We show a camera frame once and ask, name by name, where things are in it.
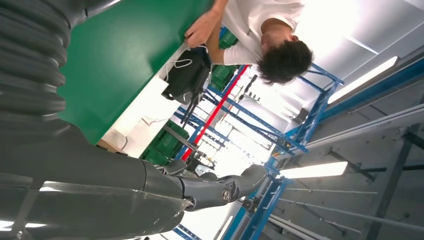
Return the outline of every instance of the blue steel frame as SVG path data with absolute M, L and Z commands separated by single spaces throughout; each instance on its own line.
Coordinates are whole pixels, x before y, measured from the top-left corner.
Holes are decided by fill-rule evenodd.
M 329 73 L 327 74 L 323 74 L 323 73 L 319 73 L 319 72 L 315 72 L 312 70 L 309 70 L 308 72 L 310 73 L 316 73 L 316 74 L 321 74 L 324 76 L 329 77 Z M 316 119 L 315 121 L 315 125 L 326 120 L 329 119 L 339 113 L 342 113 L 343 111 L 346 111 L 347 109 L 353 108 L 356 105 L 363 103 L 364 101 L 370 99 L 370 98 L 374 98 L 374 97 L 378 97 L 384 93 L 386 93 L 387 91 L 389 91 L 390 89 L 397 87 L 397 86 L 401 86 L 401 85 L 406 85 L 414 80 L 416 80 L 417 78 L 421 78 L 424 76 L 424 59 L 421 59 L 417 62 L 415 62 L 414 64 L 406 67 L 405 69 L 403 69 L 400 72 L 397 72 L 393 75 L 390 75 L 389 77 L 387 77 L 385 80 L 382 80 L 376 84 L 374 84 L 373 86 L 363 90 L 362 92 L 356 94 L 355 96 L 345 100 L 342 103 L 339 103 L 338 105 L 326 110 L 324 113 L 321 113 L 321 117 Z M 300 130 L 301 127 L 303 127 L 305 124 L 296 127 L 288 132 L 286 132 L 285 134 L 287 136 L 293 136 L 296 135 L 299 136 L 298 132 Z M 272 163 L 275 161 L 275 159 L 273 157 L 271 157 L 268 160 L 268 163 L 270 163 L 272 165 Z M 242 221 L 243 217 L 246 214 L 246 210 L 244 208 L 241 208 L 237 215 L 234 217 L 232 223 L 230 224 L 230 226 L 228 227 L 228 231 L 226 232 L 226 234 L 224 235 L 224 237 L 222 238 L 223 240 L 231 240 L 234 233 L 237 231 L 238 229 L 238 224 Z
M 314 83 L 310 82 L 309 80 L 307 80 L 304 77 L 300 77 L 300 79 L 302 81 L 304 81 L 305 83 L 307 83 L 308 85 L 310 85 L 312 88 L 318 90 L 320 92 L 318 98 L 315 101 L 315 104 L 313 105 L 311 111 L 309 112 L 308 116 L 306 117 L 306 120 L 303 122 L 302 125 L 300 125 L 299 127 L 295 128 L 294 130 L 288 131 L 285 133 L 286 138 L 290 138 L 292 136 L 294 136 L 294 142 L 296 144 L 300 144 L 302 146 L 304 146 L 310 139 L 311 136 L 315 130 L 315 128 L 317 127 L 317 124 L 320 121 L 320 118 L 322 117 L 324 110 L 327 108 L 328 105 L 328 100 L 330 98 L 330 96 L 336 91 L 336 88 L 338 87 L 338 85 L 343 85 L 344 82 L 337 78 L 336 76 L 332 75 L 331 73 L 325 71 L 324 69 L 322 69 L 321 67 L 319 67 L 316 64 L 312 64 L 312 67 L 316 70 L 309 70 L 309 73 L 312 74 L 319 74 L 322 76 L 326 76 L 328 78 L 330 78 L 332 80 L 332 86 L 328 89 L 328 90 L 324 90 L 320 87 L 318 87 L 317 85 L 315 85 Z M 216 90 L 214 91 L 213 89 L 208 88 L 209 90 L 211 90 L 212 92 L 214 92 L 215 94 L 221 96 L 222 94 L 218 94 L 219 92 L 217 92 Z M 229 101 L 228 102 L 230 104 L 232 104 L 234 107 L 238 108 L 240 111 L 242 111 L 243 113 L 247 114 L 248 116 L 252 117 L 252 113 L 249 112 L 248 110 L 246 110 L 245 108 L 241 107 L 239 104 L 235 103 L 234 101 Z M 277 146 L 280 148 L 278 149 L 278 151 L 283 151 L 283 153 L 288 153 L 290 154 L 291 151 L 293 151 L 296 147 L 298 147 L 295 144 L 292 144 L 290 149 L 288 150 L 287 147 L 283 146 L 281 147 L 279 144 L 277 144 Z M 270 157 L 268 162 L 265 164 L 266 167 L 273 167 L 274 163 L 275 163 L 275 158 Z M 265 195 L 263 196 L 261 203 L 263 202 L 263 204 L 267 204 L 266 208 L 263 208 L 263 206 L 259 206 L 257 211 L 254 213 L 254 216 L 251 217 L 250 222 L 247 226 L 247 228 L 244 230 L 242 238 L 241 239 L 246 239 L 246 240 L 257 240 L 262 232 L 262 229 L 264 228 L 265 224 L 268 222 L 268 217 L 270 216 L 270 214 L 273 212 L 275 206 L 276 206 L 276 202 L 274 204 L 273 200 L 275 199 L 279 199 L 281 194 L 283 193 L 284 188 L 281 187 L 279 189 L 278 192 L 272 192 L 270 191 L 270 189 L 273 189 L 276 187 L 276 181 L 275 178 L 272 178 L 272 182 L 271 185 L 269 186 L 267 192 L 265 193 Z M 287 184 L 287 180 L 283 180 L 281 182 L 281 185 L 284 185 L 284 187 Z M 256 195 L 256 193 L 252 194 L 251 196 L 249 196 L 249 198 L 252 198 Z M 234 233 L 236 232 L 237 228 L 238 228 L 238 224 L 242 221 L 243 217 L 246 214 L 246 210 L 244 208 L 241 208 L 237 215 L 234 217 L 232 223 L 230 224 L 230 226 L 228 227 L 228 231 L 225 233 L 224 237 L 222 238 L 223 240 L 231 240 Z
M 330 89 L 324 90 L 324 89 L 320 88 L 319 86 L 315 85 L 314 83 L 312 83 L 311 81 L 307 80 L 305 77 L 299 76 L 299 78 L 302 81 L 304 81 L 305 83 L 310 85 L 312 88 L 318 90 L 320 92 L 320 94 L 319 94 L 318 98 L 316 99 L 315 104 L 313 105 L 308 116 L 306 117 L 306 120 L 304 121 L 304 123 L 300 127 L 297 128 L 296 132 L 291 131 L 291 132 L 289 132 L 289 134 L 282 133 L 281 131 L 279 131 L 278 129 L 276 129 L 272 125 L 268 124 L 267 122 L 262 120 L 260 117 L 251 113 L 249 110 L 242 107 L 240 104 L 236 103 L 232 99 L 227 99 L 227 102 L 230 103 L 231 105 L 233 105 L 234 107 L 236 107 L 239 111 L 241 111 L 241 112 L 245 113 L 246 115 L 248 115 L 249 117 L 253 118 L 254 120 L 256 120 L 257 122 L 259 122 L 260 124 L 262 124 L 263 126 L 265 126 L 266 128 L 268 128 L 271 131 L 259 128 L 259 127 L 255 126 L 253 124 L 248 123 L 247 121 L 238 117 L 235 113 L 229 111 L 229 109 L 226 108 L 226 107 L 222 107 L 222 110 L 227 112 L 228 114 L 230 114 L 232 117 L 236 118 L 237 120 L 239 120 L 243 124 L 250 127 L 252 130 L 254 130 L 258 134 L 263 136 L 265 139 L 269 140 L 272 143 L 275 143 L 280 148 L 280 151 L 283 151 L 283 153 L 288 153 L 288 154 L 294 156 L 294 154 L 292 153 L 292 151 L 294 149 L 300 149 L 303 152 L 307 153 L 308 150 L 305 148 L 305 144 L 311 139 L 312 133 L 314 132 L 315 128 L 317 127 L 317 124 L 318 124 L 324 110 L 327 108 L 328 100 L 329 100 L 330 96 L 336 91 L 338 85 L 344 84 L 341 79 L 337 78 L 336 76 L 334 76 L 331 73 L 327 72 L 326 70 L 322 69 L 318 65 L 312 63 L 312 67 L 314 69 L 316 69 L 316 71 L 315 70 L 309 70 L 310 73 L 319 74 L 319 75 L 323 75 L 323 76 L 330 78 L 332 80 L 332 86 L 330 87 Z M 211 87 L 211 86 L 209 86 L 207 88 L 206 93 L 208 93 L 210 97 L 207 96 L 207 95 L 204 95 L 203 97 L 206 100 L 210 101 L 211 103 L 217 105 L 219 101 L 216 98 L 214 98 L 213 95 L 209 91 L 220 96 L 220 97 L 223 96 L 223 93 L 218 91 L 217 89 Z M 286 147 L 286 146 L 279 144 L 277 141 L 275 141 L 273 138 L 269 137 L 267 134 L 273 135 L 273 136 L 280 138 L 280 139 L 283 139 L 284 141 L 286 141 L 290 144 L 290 147 Z
M 196 236 L 196 234 L 181 224 L 178 224 L 178 226 L 174 228 L 173 231 L 185 240 L 202 240 L 200 237 Z
M 387 91 L 400 86 L 405 86 L 410 82 L 422 78 L 424 76 L 424 58 L 411 64 L 400 72 L 388 76 L 386 79 L 379 81 L 378 83 L 368 87 L 367 89 L 359 92 L 355 96 L 346 99 L 345 101 L 337 104 L 336 106 L 327 109 L 321 115 L 318 123 L 325 121 L 331 117 L 334 117 L 348 109 L 354 108 L 355 106 L 364 103 L 365 101 L 376 98 Z M 298 133 L 301 126 L 295 127 L 292 130 L 286 132 L 286 135 L 293 136 Z
M 220 37 L 222 37 L 225 34 L 225 31 L 227 31 L 226 28 L 221 29 Z M 260 128 L 258 126 L 255 126 L 253 124 L 248 123 L 244 119 L 237 116 L 237 114 L 231 112 L 226 107 L 222 107 L 222 110 L 227 112 L 228 114 L 230 114 L 232 117 L 236 118 L 237 120 L 239 120 L 243 124 L 250 127 L 253 131 L 260 134 L 265 139 L 276 144 L 277 147 L 278 147 L 278 150 L 283 151 L 283 153 L 284 152 L 289 153 L 292 156 L 294 156 L 292 151 L 295 148 L 298 148 L 298 149 L 300 149 L 304 152 L 308 152 L 308 150 L 305 148 L 305 144 L 310 140 L 313 131 L 317 127 L 317 124 L 319 123 L 320 118 L 323 115 L 324 110 L 327 108 L 328 99 L 336 91 L 336 88 L 338 87 L 338 85 L 344 84 L 341 79 L 339 79 L 336 76 L 332 75 L 331 73 L 325 71 L 324 69 L 317 66 L 316 64 L 312 64 L 312 67 L 315 70 L 308 70 L 309 73 L 318 74 L 318 75 L 322 75 L 322 76 L 326 76 L 326 77 L 330 78 L 332 80 L 332 86 L 330 87 L 330 89 L 324 90 L 324 89 L 320 88 L 319 86 L 315 85 L 314 83 L 312 83 L 311 81 L 309 81 L 308 79 L 306 79 L 305 77 L 299 76 L 299 78 L 302 81 L 304 81 L 305 83 L 310 85 L 312 88 L 319 91 L 320 94 L 319 94 L 317 100 L 315 101 L 315 104 L 312 107 L 311 111 L 309 112 L 308 116 L 306 117 L 306 120 L 304 121 L 304 123 L 301 126 L 299 126 L 297 128 L 297 130 L 292 130 L 292 131 L 284 134 L 281 131 L 279 131 L 278 129 L 276 129 L 275 127 L 273 127 L 272 125 L 268 124 L 267 122 L 265 122 L 264 120 L 262 120 L 261 118 L 256 116 L 255 114 L 248 111 L 246 108 L 244 108 L 241 105 L 239 105 L 238 103 L 236 103 L 232 99 L 227 99 L 226 101 L 228 103 L 230 103 L 231 105 L 233 105 L 234 107 L 236 107 L 239 111 L 250 116 L 251 118 L 253 118 L 254 120 L 256 120 L 257 122 L 259 122 L 260 124 L 262 124 L 263 126 L 265 126 L 267 129 L 269 129 L 271 131 L 268 131 L 266 129 L 263 129 L 263 128 Z M 236 80 L 236 77 L 233 77 L 231 79 L 231 81 L 229 82 L 229 84 L 225 88 L 224 92 L 226 92 L 226 90 L 228 89 L 228 86 L 230 86 L 235 80 Z M 209 94 L 209 96 L 207 96 L 206 94 L 203 96 L 206 100 L 217 105 L 219 103 L 219 101 L 216 98 L 214 98 L 213 95 L 209 91 L 220 96 L 221 98 L 223 97 L 223 93 L 214 89 L 213 87 L 209 86 L 208 90 L 206 91 L 206 93 Z M 178 108 L 178 110 L 182 113 L 185 112 L 185 110 L 181 107 Z M 174 115 L 176 115 L 179 118 L 182 118 L 182 114 L 179 114 L 177 112 Z M 194 138 L 196 138 L 198 132 L 202 129 L 202 127 L 204 126 L 205 123 L 202 120 L 198 119 L 196 116 L 192 116 L 190 118 L 190 121 L 191 121 L 190 125 L 192 127 L 195 127 L 195 129 L 196 129 L 194 134 L 189 139 L 189 141 L 192 142 L 194 140 Z M 220 138 L 222 138 L 226 141 L 229 141 L 229 139 L 227 137 L 223 136 L 222 134 L 217 132 L 215 129 L 213 129 L 213 130 L 212 129 L 213 129 L 213 127 L 208 127 L 208 130 L 210 130 L 212 132 L 215 131 L 214 133 L 217 134 Z M 267 134 L 275 136 L 277 138 L 280 138 L 280 139 L 286 141 L 287 143 L 289 143 L 289 146 L 287 147 L 287 146 L 281 145 L 276 140 L 269 137 Z M 178 153 L 177 157 L 180 156 L 180 155 L 182 156 L 185 151 L 186 151 L 185 148 L 181 149 L 181 151 Z M 276 179 L 275 178 L 278 171 L 277 171 L 277 169 L 275 169 L 274 163 L 275 163 L 275 158 L 270 157 L 269 160 L 267 161 L 267 163 L 265 164 L 265 167 L 267 167 L 268 170 L 270 171 L 269 177 L 271 178 L 271 184 L 268 187 L 268 190 L 266 191 L 264 197 L 262 198 L 262 200 L 259 204 L 259 208 L 257 209 L 257 211 L 251 217 L 251 220 L 250 220 L 247 228 L 245 229 L 245 231 L 242 235 L 241 239 L 243 239 L 243 240 L 256 240 L 256 239 L 259 238 L 265 224 L 268 221 L 269 216 L 271 215 L 275 206 L 277 205 L 278 199 L 280 198 L 280 196 L 283 193 L 286 185 L 288 184 L 288 180 L 286 180 L 286 179 Z M 251 198 L 255 195 L 256 195 L 256 193 L 253 193 L 252 195 L 249 196 L 249 198 Z M 244 217 L 245 213 L 246 213 L 246 211 L 243 208 L 241 208 L 239 210 L 236 217 L 233 219 L 232 223 L 230 224 L 227 233 L 224 235 L 223 240 L 230 240 L 231 239 L 232 235 L 235 233 L 235 231 L 237 229 L 238 223 Z
M 186 110 L 182 107 L 178 108 L 178 111 L 184 113 Z M 184 116 L 178 112 L 174 113 L 174 116 L 176 116 L 179 119 L 183 119 Z M 198 118 L 195 115 L 192 115 L 191 118 L 189 119 L 189 122 L 187 123 L 189 126 L 193 127 L 195 129 L 195 132 L 193 133 L 193 135 L 188 139 L 189 142 L 193 143 L 194 139 L 196 138 L 196 136 L 198 135 L 198 133 L 200 132 L 200 130 L 202 129 L 202 127 L 205 125 L 205 122 L 203 120 L 201 120 L 200 118 Z M 211 131 L 212 133 L 214 133 L 215 135 L 217 135 L 219 138 L 221 138 L 224 142 L 228 142 L 233 144 L 234 146 L 236 146 L 238 149 L 240 149 L 242 152 L 244 152 L 247 156 L 249 156 L 250 154 L 248 152 L 246 152 L 245 150 L 243 150 L 240 146 L 238 146 L 237 144 L 235 144 L 234 142 L 232 142 L 227 136 L 225 136 L 224 134 L 220 133 L 219 131 L 217 131 L 215 128 L 209 126 L 207 128 L 207 130 Z M 216 139 L 213 136 L 210 136 L 209 134 L 205 134 L 205 137 L 210 138 L 213 141 L 216 141 Z M 220 142 L 219 140 L 216 141 L 217 144 L 219 144 L 220 146 L 223 146 L 224 143 Z M 175 159 L 181 158 L 184 153 L 186 152 L 187 147 L 183 146 L 183 148 L 180 150 L 180 152 L 175 156 Z
M 273 176 L 269 176 L 269 178 L 271 179 L 271 184 L 263 195 L 257 210 L 251 215 L 250 222 L 241 236 L 243 240 L 259 239 L 268 222 L 268 218 L 273 213 L 274 208 L 279 202 L 279 198 L 289 183 L 289 180 L 284 177 L 277 179 Z

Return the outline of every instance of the green crate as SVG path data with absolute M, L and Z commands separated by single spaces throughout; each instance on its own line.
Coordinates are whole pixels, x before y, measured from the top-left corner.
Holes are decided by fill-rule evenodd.
M 219 47 L 221 49 L 226 49 L 234 44 L 236 44 L 239 40 L 234 34 L 232 34 L 229 30 L 219 39 Z
M 222 92 L 230 82 L 234 72 L 238 67 L 238 65 L 216 65 L 212 70 L 212 79 L 210 85 Z
M 185 139 L 189 139 L 189 133 L 173 121 L 169 120 L 166 125 L 174 130 L 178 135 Z M 183 143 L 163 129 L 159 131 L 156 137 L 149 144 L 149 147 L 157 150 L 163 156 L 170 159 L 177 155 L 182 146 Z
M 169 163 L 169 159 L 162 155 L 158 150 L 149 146 L 144 150 L 144 152 L 140 156 L 141 160 L 145 160 L 154 165 L 167 165 Z

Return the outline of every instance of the red pole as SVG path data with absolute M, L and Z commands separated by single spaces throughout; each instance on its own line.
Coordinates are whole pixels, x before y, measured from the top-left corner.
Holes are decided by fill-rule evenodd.
M 228 90 L 224 93 L 224 96 L 222 97 L 221 101 L 219 101 L 219 103 L 216 106 L 215 110 L 213 111 L 213 113 L 210 115 L 210 117 L 207 119 L 206 123 L 204 124 L 204 126 L 203 126 L 202 130 L 200 131 L 199 135 L 197 135 L 196 139 L 194 140 L 194 144 L 195 145 L 199 143 L 200 139 L 205 134 L 206 129 L 211 125 L 212 120 L 214 120 L 215 116 L 218 114 L 218 112 L 220 111 L 221 107 L 224 105 L 225 101 L 228 99 L 228 96 L 230 95 L 231 91 L 236 86 L 237 82 L 239 81 L 239 79 L 243 75 L 243 73 L 246 71 L 246 69 L 248 69 L 248 65 L 244 65 L 243 68 L 239 70 L 235 81 L 231 84 L 231 86 L 229 86 Z M 190 156 L 191 153 L 192 153 L 192 150 L 190 148 L 187 149 L 187 151 L 182 156 L 182 160 L 187 161 L 187 159 L 189 158 L 189 156 Z

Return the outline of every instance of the white cable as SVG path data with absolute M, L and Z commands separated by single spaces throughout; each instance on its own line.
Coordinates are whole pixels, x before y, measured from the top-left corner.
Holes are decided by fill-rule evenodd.
M 206 46 L 203 46 L 203 45 L 200 45 L 199 47 L 201 47 L 201 48 L 204 48 L 204 49 L 206 49 L 206 53 L 208 54 L 208 48 L 206 47 Z M 179 55 L 178 55 L 178 57 L 177 57 L 177 59 L 179 59 L 180 57 L 181 57 L 181 55 L 183 55 L 183 53 L 185 52 L 185 51 L 187 51 L 187 50 L 190 50 L 190 48 L 189 47 L 186 47 Z M 187 62 L 186 64 L 184 64 L 184 65 L 181 65 L 181 66 L 177 66 L 176 64 L 178 64 L 178 63 L 183 63 L 183 62 Z M 175 60 L 175 61 L 168 61 L 167 63 L 165 63 L 165 71 L 166 71 L 166 77 L 165 77 L 165 82 L 168 82 L 168 74 L 169 74 L 169 71 L 168 71 L 168 64 L 169 63 L 173 63 L 173 67 L 174 68 L 176 68 L 176 69 L 181 69 L 181 68 L 185 68 L 185 67 L 187 67 L 187 66 L 189 66 L 190 64 L 192 64 L 193 63 L 193 60 L 191 60 L 191 59 L 182 59 L 182 60 Z

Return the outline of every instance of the man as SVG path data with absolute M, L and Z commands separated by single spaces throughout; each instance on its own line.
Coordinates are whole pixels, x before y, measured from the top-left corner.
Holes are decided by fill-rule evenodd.
M 304 5 L 301 0 L 215 0 L 185 33 L 194 48 L 206 43 L 214 64 L 258 64 L 267 84 L 286 84 L 303 74 L 313 54 L 293 35 Z M 219 48 L 221 23 L 239 40 Z

